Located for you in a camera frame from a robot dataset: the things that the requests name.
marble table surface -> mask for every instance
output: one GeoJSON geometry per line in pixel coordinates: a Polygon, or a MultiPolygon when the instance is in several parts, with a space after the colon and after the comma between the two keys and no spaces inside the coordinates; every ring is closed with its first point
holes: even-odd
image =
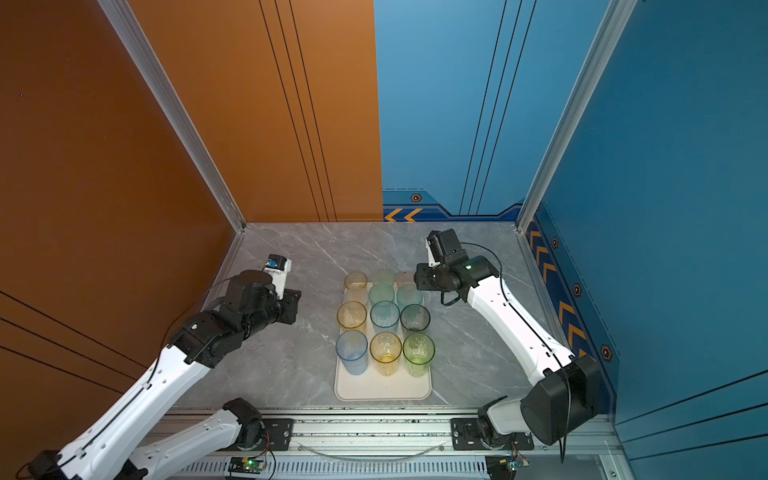
{"type": "MultiPolygon", "coordinates": [[[[310,406],[452,406],[477,408],[500,396],[520,398],[531,388],[517,359],[496,331],[469,305],[440,305],[437,292],[425,292],[432,314],[430,336],[432,394],[404,402],[343,402],[333,392],[336,310],[344,277],[352,271],[413,271],[426,261],[431,230],[453,228],[461,241],[496,252],[510,290],[535,318],[543,318],[523,251],[510,223],[250,223],[230,275],[260,269],[270,253],[293,261],[286,287],[301,290],[293,325],[275,323],[249,338],[193,386],[176,407],[218,409],[243,397],[260,408],[310,406]]],[[[485,255],[467,247],[470,257],[485,255]]],[[[542,322],[550,332],[554,326],[542,322]]]]}

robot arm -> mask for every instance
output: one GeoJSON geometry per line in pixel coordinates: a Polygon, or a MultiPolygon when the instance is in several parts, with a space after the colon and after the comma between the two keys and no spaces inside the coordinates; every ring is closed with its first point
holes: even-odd
{"type": "Polygon", "coordinates": [[[519,429],[522,418],[536,437],[552,445],[595,415],[599,372],[588,356],[576,359],[547,333],[512,295],[499,271],[484,257],[469,258],[454,230],[427,237],[429,262],[416,268],[420,290],[438,290],[443,305],[464,300],[479,311],[504,340],[534,386],[522,400],[492,402],[480,409],[481,433],[489,445],[519,429]],[[446,302],[445,294],[458,296],[446,302]]]}
{"type": "Polygon", "coordinates": [[[88,430],[60,452],[29,464],[36,480],[162,480],[197,458],[261,437],[261,415],[248,402],[228,402],[200,424],[151,447],[137,448],[165,412],[226,354],[271,323],[296,322],[301,292],[285,288],[290,260],[270,255],[263,270],[230,279],[215,309],[190,317],[157,360],[88,430]]]}

black cable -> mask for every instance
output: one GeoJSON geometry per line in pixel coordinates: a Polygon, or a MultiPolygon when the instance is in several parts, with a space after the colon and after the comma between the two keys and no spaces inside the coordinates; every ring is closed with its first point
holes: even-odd
{"type": "Polygon", "coordinates": [[[496,253],[494,253],[493,250],[490,248],[484,247],[478,243],[470,243],[470,242],[460,242],[461,245],[472,245],[474,247],[482,248],[483,250],[487,250],[493,257],[496,259],[496,262],[498,262],[498,284],[502,289],[502,295],[504,296],[504,300],[506,301],[507,305],[509,305],[515,313],[518,314],[518,316],[522,319],[522,321],[525,323],[525,325],[531,329],[531,331],[536,335],[536,337],[541,341],[541,344],[547,347],[547,350],[552,354],[552,358],[554,358],[555,362],[558,363],[560,366],[560,371],[562,372],[561,378],[565,380],[565,387],[568,390],[568,414],[565,416],[565,435],[563,435],[562,442],[560,444],[560,463],[563,463],[565,461],[565,443],[568,439],[568,420],[571,418],[571,382],[568,380],[568,374],[563,370],[563,364],[560,362],[560,359],[557,355],[554,354],[554,351],[552,348],[544,341],[544,339],[541,338],[541,336],[538,334],[538,332],[531,326],[530,323],[523,317],[523,315],[518,312],[518,309],[515,308],[514,305],[509,301],[509,298],[507,298],[507,293],[504,291],[504,276],[502,275],[504,266],[502,265],[502,261],[498,259],[498,256],[496,253]]]}
{"type": "MultiPolygon", "coordinates": [[[[40,474],[40,476],[43,476],[43,475],[47,475],[47,474],[49,474],[49,473],[53,472],[53,471],[56,469],[56,467],[59,467],[59,468],[61,468],[61,467],[63,467],[64,465],[67,465],[69,462],[71,462],[72,460],[74,460],[74,457],[75,457],[75,455],[73,455],[72,457],[70,457],[70,458],[69,458],[69,460],[67,460],[66,462],[62,463],[61,465],[54,465],[54,466],[50,467],[50,468],[49,468],[48,470],[46,470],[45,472],[42,472],[42,473],[40,474]]],[[[16,470],[16,475],[14,475],[14,476],[16,477],[16,480],[30,480],[31,478],[34,478],[34,477],[35,477],[34,475],[30,475],[30,476],[28,476],[28,477],[20,477],[20,476],[18,476],[18,474],[22,473],[22,470],[24,470],[24,468],[25,468],[25,467],[28,467],[30,464],[31,464],[31,462],[26,462],[24,465],[22,465],[22,467],[21,467],[19,470],[16,470]]]]}
{"type": "Polygon", "coordinates": [[[272,455],[272,461],[275,462],[274,468],[272,468],[272,475],[267,480],[272,480],[272,477],[275,476],[275,472],[277,472],[277,458],[275,458],[275,454],[272,453],[272,450],[267,449],[267,451],[272,455]]]}
{"type": "Polygon", "coordinates": [[[224,280],[220,280],[214,283],[213,285],[211,285],[208,290],[202,292],[202,294],[200,294],[200,296],[194,302],[192,302],[192,304],[190,304],[187,308],[184,309],[183,312],[179,313],[179,315],[176,318],[174,318],[174,321],[170,323],[168,328],[165,329],[165,333],[163,333],[163,338],[161,339],[162,343],[160,344],[160,352],[157,354],[157,360],[155,360],[154,362],[154,366],[152,367],[152,373],[149,375],[149,378],[147,379],[147,383],[152,381],[152,377],[154,377],[154,373],[155,371],[157,371],[157,365],[160,364],[160,355],[163,354],[163,349],[165,348],[166,337],[168,336],[168,332],[170,332],[170,329],[174,326],[174,324],[187,312],[187,310],[197,305],[211,290],[221,285],[222,283],[226,282],[227,280],[232,280],[235,276],[236,275],[233,275],[229,278],[225,278],[224,280]]]}

green glass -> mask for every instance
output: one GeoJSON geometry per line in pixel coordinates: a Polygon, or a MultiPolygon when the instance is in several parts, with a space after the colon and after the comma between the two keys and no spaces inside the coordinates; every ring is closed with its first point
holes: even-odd
{"type": "Polygon", "coordinates": [[[403,334],[424,332],[429,326],[429,310],[421,305],[408,305],[400,312],[403,334]]]}
{"type": "Polygon", "coordinates": [[[377,283],[368,291],[368,301],[371,305],[378,302],[392,302],[395,299],[395,289],[389,283],[377,283]]]}
{"type": "Polygon", "coordinates": [[[435,358],[435,342],[423,333],[413,333],[402,343],[402,356],[411,376],[423,376],[435,358]]]}
{"type": "Polygon", "coordinates": [[[413,283],[407,283],[397,289],[397,306],[400,309],[406,308],[408,305],[421,305],[424,300],[424,293],[416,288],[413,283]]]}

clear glass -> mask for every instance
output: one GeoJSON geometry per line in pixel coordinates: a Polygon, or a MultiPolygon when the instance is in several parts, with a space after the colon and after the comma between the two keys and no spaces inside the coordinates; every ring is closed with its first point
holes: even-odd
{"type": "Polygon", "coordinates": [[[376,283],[368,291],[368,300],[371,305],[378,302],[392,302],[395,299],[395,289],[388,283],[376,283]]]}
{"type": "Polygon", "coordinates": [[[368,368],[367,351],[368,338],[358,330],[347,330],[336,341],[336,355],[352,375],[359,375],[368,368]]]}
{"type": "Polygon", "coordinates": [[[423,333],[429,326],[429,310],[421,305],[408,305],[400,312],[403,333],[423,333]]]}
{"type": "Polygon", "coordinates": [[[363,272],[352,272],[344,279],[344,286],[348,289],[366,288],[368,286],[368,277],[363,272]]]}
{"type": "Polygon", "coordinates": [[[392,286],[395,284],[395,274],[389,270],[379,270],[373,274],[371,281],[374,285],[377,283],[387,283],[392,286]]]}
{"type": "Polygon", "coordinates": [[[397,306],[400,309],[406,308],[408,305],[421,305],[424,301],[424,293],[416,288],[413,283],[407,283],[397,289],[397,306]]]}
{"type": "Polygon", "coordinates": [[[409,283],[415,283],[413,281],[413,272],[398,273],[395,278],[395,283],[397,283],[397,288],[402,288],[403,285],[408,285],[409,283]]]}
{"type": "Polygon", "coordinates": [[[411,376],[423,376],[435,358],[435,342],[423,333],[413,333],[402,342],[402,358],[411,376]]]}
{"type": "Polygon", "coordinates": [[[381,332],[371,340],[371,356],[376,361],[376,368],[384,376],[394,375],[400,367],[402,342],[392,332],[381,332]]]}
{"type": "Polygon", "coordinates": [[[355,329],[364,333],[366,331],[367,316],[368,310],[366,306],[360,302],[344,303],[339,308],[339,311],[336,312],[336,320],[344,331],[355,329]]]}
{"type": "Polygon", "coordinates": [[[344,292],[344,303],[360,302],[363,305],[368,303],[368,290],[364,288],[350,288],[344,292]]]}
{"type": "Polygon", "coordinates": [[[400,318],[400,309],[394,302],[388,300],[378,302],[371,308],[371,323],[376,333],[397,333],[397,320],[400,318]]]}

